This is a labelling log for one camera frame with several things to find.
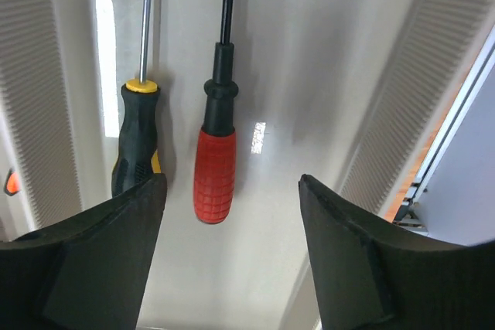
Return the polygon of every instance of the black rubber grip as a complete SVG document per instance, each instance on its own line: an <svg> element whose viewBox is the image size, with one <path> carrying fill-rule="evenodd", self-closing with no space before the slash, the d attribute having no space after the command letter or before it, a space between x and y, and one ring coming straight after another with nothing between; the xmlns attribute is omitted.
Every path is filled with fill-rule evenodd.
<svg viewBox="0 0 495 330"><path fill-rule="evenodd" d="M156 152L155 109L160 89L136 93L125 85L121 89L125 114L118 137L118 158L111 173L113 197L127 191L153 174Z"/></svg>
<svg viewBox="0 0 495 330"><path fill-rule="evenodd" d="M201 129L214 137L228 137L234 130L234 98L239 87L232 81L234 44L215 44L213 79L204 84L207 108Z"/></svg>

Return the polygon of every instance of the metal shaft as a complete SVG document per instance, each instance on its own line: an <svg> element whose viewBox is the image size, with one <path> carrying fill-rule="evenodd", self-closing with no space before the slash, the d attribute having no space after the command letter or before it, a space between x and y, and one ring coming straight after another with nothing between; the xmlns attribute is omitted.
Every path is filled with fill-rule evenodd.
<svg viewBox="0 0 495 330"><path fill-rule="evenodd" d="M143 0L142 5L142 30L141 30L141 55L139 57L139 82L146 82L146 67L148 64L148 39L149 23L152 12L152 0Z"/></svg>
<svg viewBox="0 0 495 330"><path fill-rule="evenodd" d="M220 43L230 43L230 25L232 23L232 5L234 0L223 0L222 2L222 26L220 29Z"/></svg>

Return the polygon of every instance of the textured red grip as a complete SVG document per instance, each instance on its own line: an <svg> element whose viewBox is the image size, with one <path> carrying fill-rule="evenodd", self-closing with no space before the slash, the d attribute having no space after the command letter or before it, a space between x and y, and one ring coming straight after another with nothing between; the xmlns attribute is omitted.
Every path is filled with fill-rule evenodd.
<svg viewBox="0 0 495 330"><path fill-rule="evenodd" d="M227 218L234 196L235 151L235 132L227 137L200 132L193 198L202 222L215 224Z"/></svg>

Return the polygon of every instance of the gray ribbed surface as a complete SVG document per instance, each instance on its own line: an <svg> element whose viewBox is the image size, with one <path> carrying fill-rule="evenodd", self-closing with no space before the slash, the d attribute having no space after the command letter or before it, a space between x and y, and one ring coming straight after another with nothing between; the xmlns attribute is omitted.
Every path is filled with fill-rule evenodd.
<svg viewBox="0 0 495 330"><path fill-rule="evenodd" d="M493 0L418 0L342 196L377 213Z"/></svg>
<svg viewBox="0 0 495 330"><path fill-rule="evenodd" d="M52 0L0 0L0 91L36 222L80 211Z"/></svg>
<svg viewBox="0 0 495 330"><path fill-rule="evenodd" d="M0 219L0 241L7 241L7 233L5 231L5 227L3 226L3 222Z"/></svg>

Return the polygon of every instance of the screwdriver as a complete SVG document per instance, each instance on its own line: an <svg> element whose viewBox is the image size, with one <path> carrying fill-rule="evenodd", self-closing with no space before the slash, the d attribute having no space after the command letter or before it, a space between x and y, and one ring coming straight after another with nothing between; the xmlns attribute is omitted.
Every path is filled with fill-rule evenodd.
<svg viewBox="0 0 495 330"><path fill-rule="evenodd" d="M204 84L207 106L200 130L194 169L193 202L197 218L220 223L230 211L234 196L236 134L232 81L234 44L230 42L234 0L223 0L220 42L215 44L213 79Z"/></svg>
<svg viewBox="0 0 495 330"><path fill-rule="evenodd" d="M139 78L129 80L121 88L125 113L118 136L117 162L111 173L113 197L161 172L155 124L160 88L146 78L151 6L152 0L143 0Z"/></svg>

